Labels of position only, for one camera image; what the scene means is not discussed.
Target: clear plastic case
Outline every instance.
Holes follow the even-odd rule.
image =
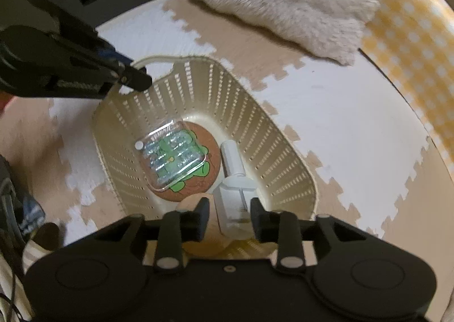
[[[206,154],[181,120],[171,120],[136,141],[135,150],[151,189],[162,192],[197,170]]]

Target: beige plastic basket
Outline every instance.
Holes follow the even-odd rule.
[[[172,71],[144,92],[119,94],[113,87],[94,114],[99,157],[128,214],[161,218],[176,203],[157,197],[146,184],[134,143],[154,122],[183,118],[202,125],[220,144],[237,141],[247,175],[258,183],[267,210],[287,210],[309,219],[316,203],[314,180],[269,116],[220,63],[208,57],[149,57],[135,64],[173,63]],[[223,170],[213,188],[224,177]],[[254,240],[233,242],[222,256],[259,258],[273,247]]]

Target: yellow checkered cloth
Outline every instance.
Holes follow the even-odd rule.
[[[454,180],[454,12],[444,0],[382,0],[362,51],[413,108]]]

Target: round wooden disc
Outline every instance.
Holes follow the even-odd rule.
[[[183,199],[176,206],[176,209],[193,210],[202,197],[207,197],[210,201],[210,217],[208,219],[205,237],[201,242],[188,241],[183,243],[183,249],[194,256],[215,256],[222,252],[232,240],[222,235],[221,230],[219,229],[213,195],[206,193],[190,195]]]
[[[221,169],[221,150],[213,135],[196,123],[186,122],[186,125],[194,132],[199,144],[208,149],[207,159],[204,163],[204,176],[193,175],[191,178],[181,181],[184,185],[180,184],[182,188],[179,188],[178,191],[174,191],[172,188],[162,192],[153,190],[157,196],[171,202],[180,202],[189,195],[206,192],[214,184]]]

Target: yellow object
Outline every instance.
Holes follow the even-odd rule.
[[[362,51],[413,108],[454,179],[454,12],[444,0],[382,0]]]

